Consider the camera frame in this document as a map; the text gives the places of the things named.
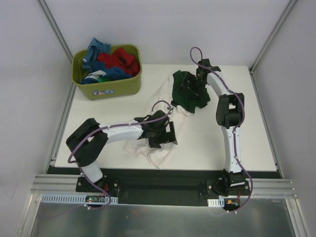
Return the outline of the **white green-sleeved Charlie Brown shirt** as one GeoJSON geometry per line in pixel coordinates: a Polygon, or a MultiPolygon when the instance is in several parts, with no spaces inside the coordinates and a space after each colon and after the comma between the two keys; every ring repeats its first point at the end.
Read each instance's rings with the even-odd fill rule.
{"type": "MultiPolygon", "coordinates": [[[[157,110],[167,112],[171,106],[173,112],[169,117],[174,122],[175,136],[180,142],[188,118],[195,113],[196,108],[204,108],[209,101],[210,96],[206,85],[201,83],[194,74],[178,70],[150,97],[143,113],[153,114],[157,110]]],[[[177,148],[179,145],[174,143],[162,144],[160,149],[150,148],[148,140],[141,139],[127,141],[124,151],[162,169],[177,148]]]]}

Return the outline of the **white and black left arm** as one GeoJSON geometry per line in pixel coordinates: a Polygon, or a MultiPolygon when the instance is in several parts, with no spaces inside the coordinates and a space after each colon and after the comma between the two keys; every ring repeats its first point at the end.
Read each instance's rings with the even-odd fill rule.
{"type": "Polygon", "coordinates": [[[86,177],[93,192],[104,188],[104,175],[97,158],[106,144],[121,140],[147,139],[150,148],[160,149],[162,144],[177,144],[174,124],[162,110],[152,115],[137,117],[122,124],[102,125],[94,118],[87,119],[66,140],[70,158],[86,177]]]}

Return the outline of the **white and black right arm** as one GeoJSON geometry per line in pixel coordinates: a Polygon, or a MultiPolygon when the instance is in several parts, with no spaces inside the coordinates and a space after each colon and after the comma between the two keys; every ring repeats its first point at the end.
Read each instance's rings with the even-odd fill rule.
{"type": "Polygon", "coordinates": [[[221,69],[211,66],[209,59],[198,61],[197,77],[211,86],[218,96],[216,122],[224,136],[225,167],[223,177],[212,185],[215,193],[227,197],[246,183],[241,164],[240,126],[245,119],[244,94],[233,92],[223,79],[221,69]]]}

